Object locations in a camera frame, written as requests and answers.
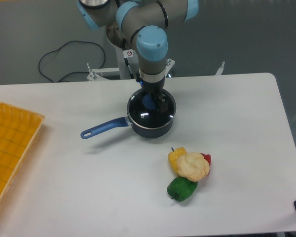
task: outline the white table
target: white table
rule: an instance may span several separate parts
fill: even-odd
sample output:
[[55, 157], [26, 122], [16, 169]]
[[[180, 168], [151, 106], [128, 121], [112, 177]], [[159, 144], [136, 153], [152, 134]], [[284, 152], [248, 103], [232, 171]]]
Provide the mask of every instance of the white table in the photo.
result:
[[[3, 237], [169, 237], [296, 231], [296, 150], [271, 74], [172, 78], [171, 130], [145, 139], [116, 128], [133, 80], [0, 86], [0, 101], [44, 114], [35, 144], [0, 205]], [[212, 155], [208, 178], [182, 203], [171, 147]]]

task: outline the black cable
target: black cable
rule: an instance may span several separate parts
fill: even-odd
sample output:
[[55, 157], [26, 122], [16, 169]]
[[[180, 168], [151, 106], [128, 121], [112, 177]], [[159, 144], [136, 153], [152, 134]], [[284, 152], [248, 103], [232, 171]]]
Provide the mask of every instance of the black cable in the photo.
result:
[[165, 25], [165, 29], [167, 29], [168, 28], [168, 15], [167, 15], [166, 9], [164, 8], [164, 6], [162, 5], [161, 2], [157, 1], [157, 3], [159, 4], [159, 6], [161, 7], [161, 10], [163, 12], [164, 25]]
[[115, 0], [115, 2], [116, 2], [116, 5], [117, 5], [117, 8], [119, 8], [119, 7], [120, 7], [120, 2], [119, 2], [119, 0]]
[[89, 72], [71, 72], [71, 73], [68, 73], [68, 74], [64, 75], [64, 76], [63, 76], [62, 78], [60, 78], [58, 81], [53, 81], [51, 78], [49, 78], [49, 77], [47, 77], [46, 75], [44, 75], [44, 74], [42, 73], [42, 71], [40, 70], [40, 63], [41, 63], [41, 61], [43, 60], [44, 57], [46, 57], [48, 54], [51, 54], [51, 53], [54, 53], [54, 52], [60, 51], [63, 47], [65, 47], [65, 46], [66, 46], [67, 44], [69, 44], [69, 43], [89, 43], [89, 44], [94, 44], [94, 45], [98, 46], [98, 47], [102, 50], [102, 52], [103, 52], [103, 57], [104, 57], [104, 59], [103, 59], [103, 63], [102, 63], [102, 65], [101, 65], [99, 68], [102, 68], [103, 65], [104, 65], [104, 63], [105, 63], [106, 55], [105, 55], [104, 49], [103, 49], [99, 44], [97, 44], [97, 43], [95, 43], [95, 42], [79, 41], [79, 40], [68, 41], [67, 43], [65, 43], [65, 44], [64, 44], [63, 46], [61, 46], [60, 48], [58, 48], [58, 49], [56, 49], [56, 50], [54, 50], [54, 51], [51, 51], [51, 52], [45, 54], [44, 56], [42, 56], [42, 58], [40, 59], [40, 61], [39, 61], [39, 63], [38, 63], [38, 71], [39, 71], [39, 73], [40, 73], [43, 77], [45, 77], [46, 79], [48, 79], [48, 80], [51, 81], [51, 82], [69, 82], [69, 81], [67, 81], [67, 80], [63, 80], [63, 79], [66, 78], [66, 77], [69, 76], [69, 75], [72, 75], [72, 74], [89, 73]]
[[[126, 50], [126, 39], [125, 39], [125, 38], [123, 38], [123, 46], [122, 46], [122, 50], [123, 50], [123, 51]], [[131, 68], [130, 68], [130, 65], [129, 65], [128, 59], [127, 59], [127, 58], [124, 58], [124, 61], [125, 61], [126, 66], [128, 67], [128, 71], [129, 71], [130, 78], [131, 78], [131, 79], [135, 79], [135, 78], [134, 78], [134, 74], [133, 74], [133, 72], [132, 72], [132, 70], [131, 70]]]

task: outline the cauliflower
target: cauliflower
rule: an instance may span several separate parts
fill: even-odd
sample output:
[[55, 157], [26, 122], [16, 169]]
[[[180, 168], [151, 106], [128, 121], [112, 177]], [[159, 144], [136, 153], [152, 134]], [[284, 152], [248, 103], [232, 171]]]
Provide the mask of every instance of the cauliflower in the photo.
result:
[[178, 173], [190, 181], [197, 182], [209, 173], [209, 163], [198, 152], [189, 152], [177, 160]]

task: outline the toy vegetable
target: toy vegetable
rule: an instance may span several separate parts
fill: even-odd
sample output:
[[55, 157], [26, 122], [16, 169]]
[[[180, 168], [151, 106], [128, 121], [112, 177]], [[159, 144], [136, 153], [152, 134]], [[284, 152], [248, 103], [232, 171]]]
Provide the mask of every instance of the toy vegetable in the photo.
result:
[[205, 160], [207, 160], [208, 164], [209, 164], [209, 168], [211, 168], [211, 163], [212, 163], [212, 157], [210, 154], [203, 154], [201, 153], [204, 157]]
[[190, 152], [178, 157], [178, 173], [190, 181], [197, 182], [209, 173], [209, 163], [198, 152]]
[[167, 192], [172, 199], [184, 201], [193, 194], [196, 187], [197, 182], [192, 182], [184, 177], [177, 177], [169, 184]]
[[185, 155], [186, 154], [186, 150], [184, 147], [180, 147], [180, 148], [176, 148], [175, 150], [173, 150], [172, 148], [172, 152], [170, 152], [168, 154], [168, 161], [173, 169], [173, 171], [178, 174], [178, 166], [177, 166], [177, 160], [180, 156]]

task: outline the green bell pepper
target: green bell pepper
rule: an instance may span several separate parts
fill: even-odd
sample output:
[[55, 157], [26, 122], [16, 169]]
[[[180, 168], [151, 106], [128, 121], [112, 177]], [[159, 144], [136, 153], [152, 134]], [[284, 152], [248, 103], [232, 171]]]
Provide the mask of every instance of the green bell pepper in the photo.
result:
[[183, 177], [175, 178], [168, 186], [167, 192], [171, 199], [184, 201], [190, 197], [197, 187], [197, 182], [192, 182]]

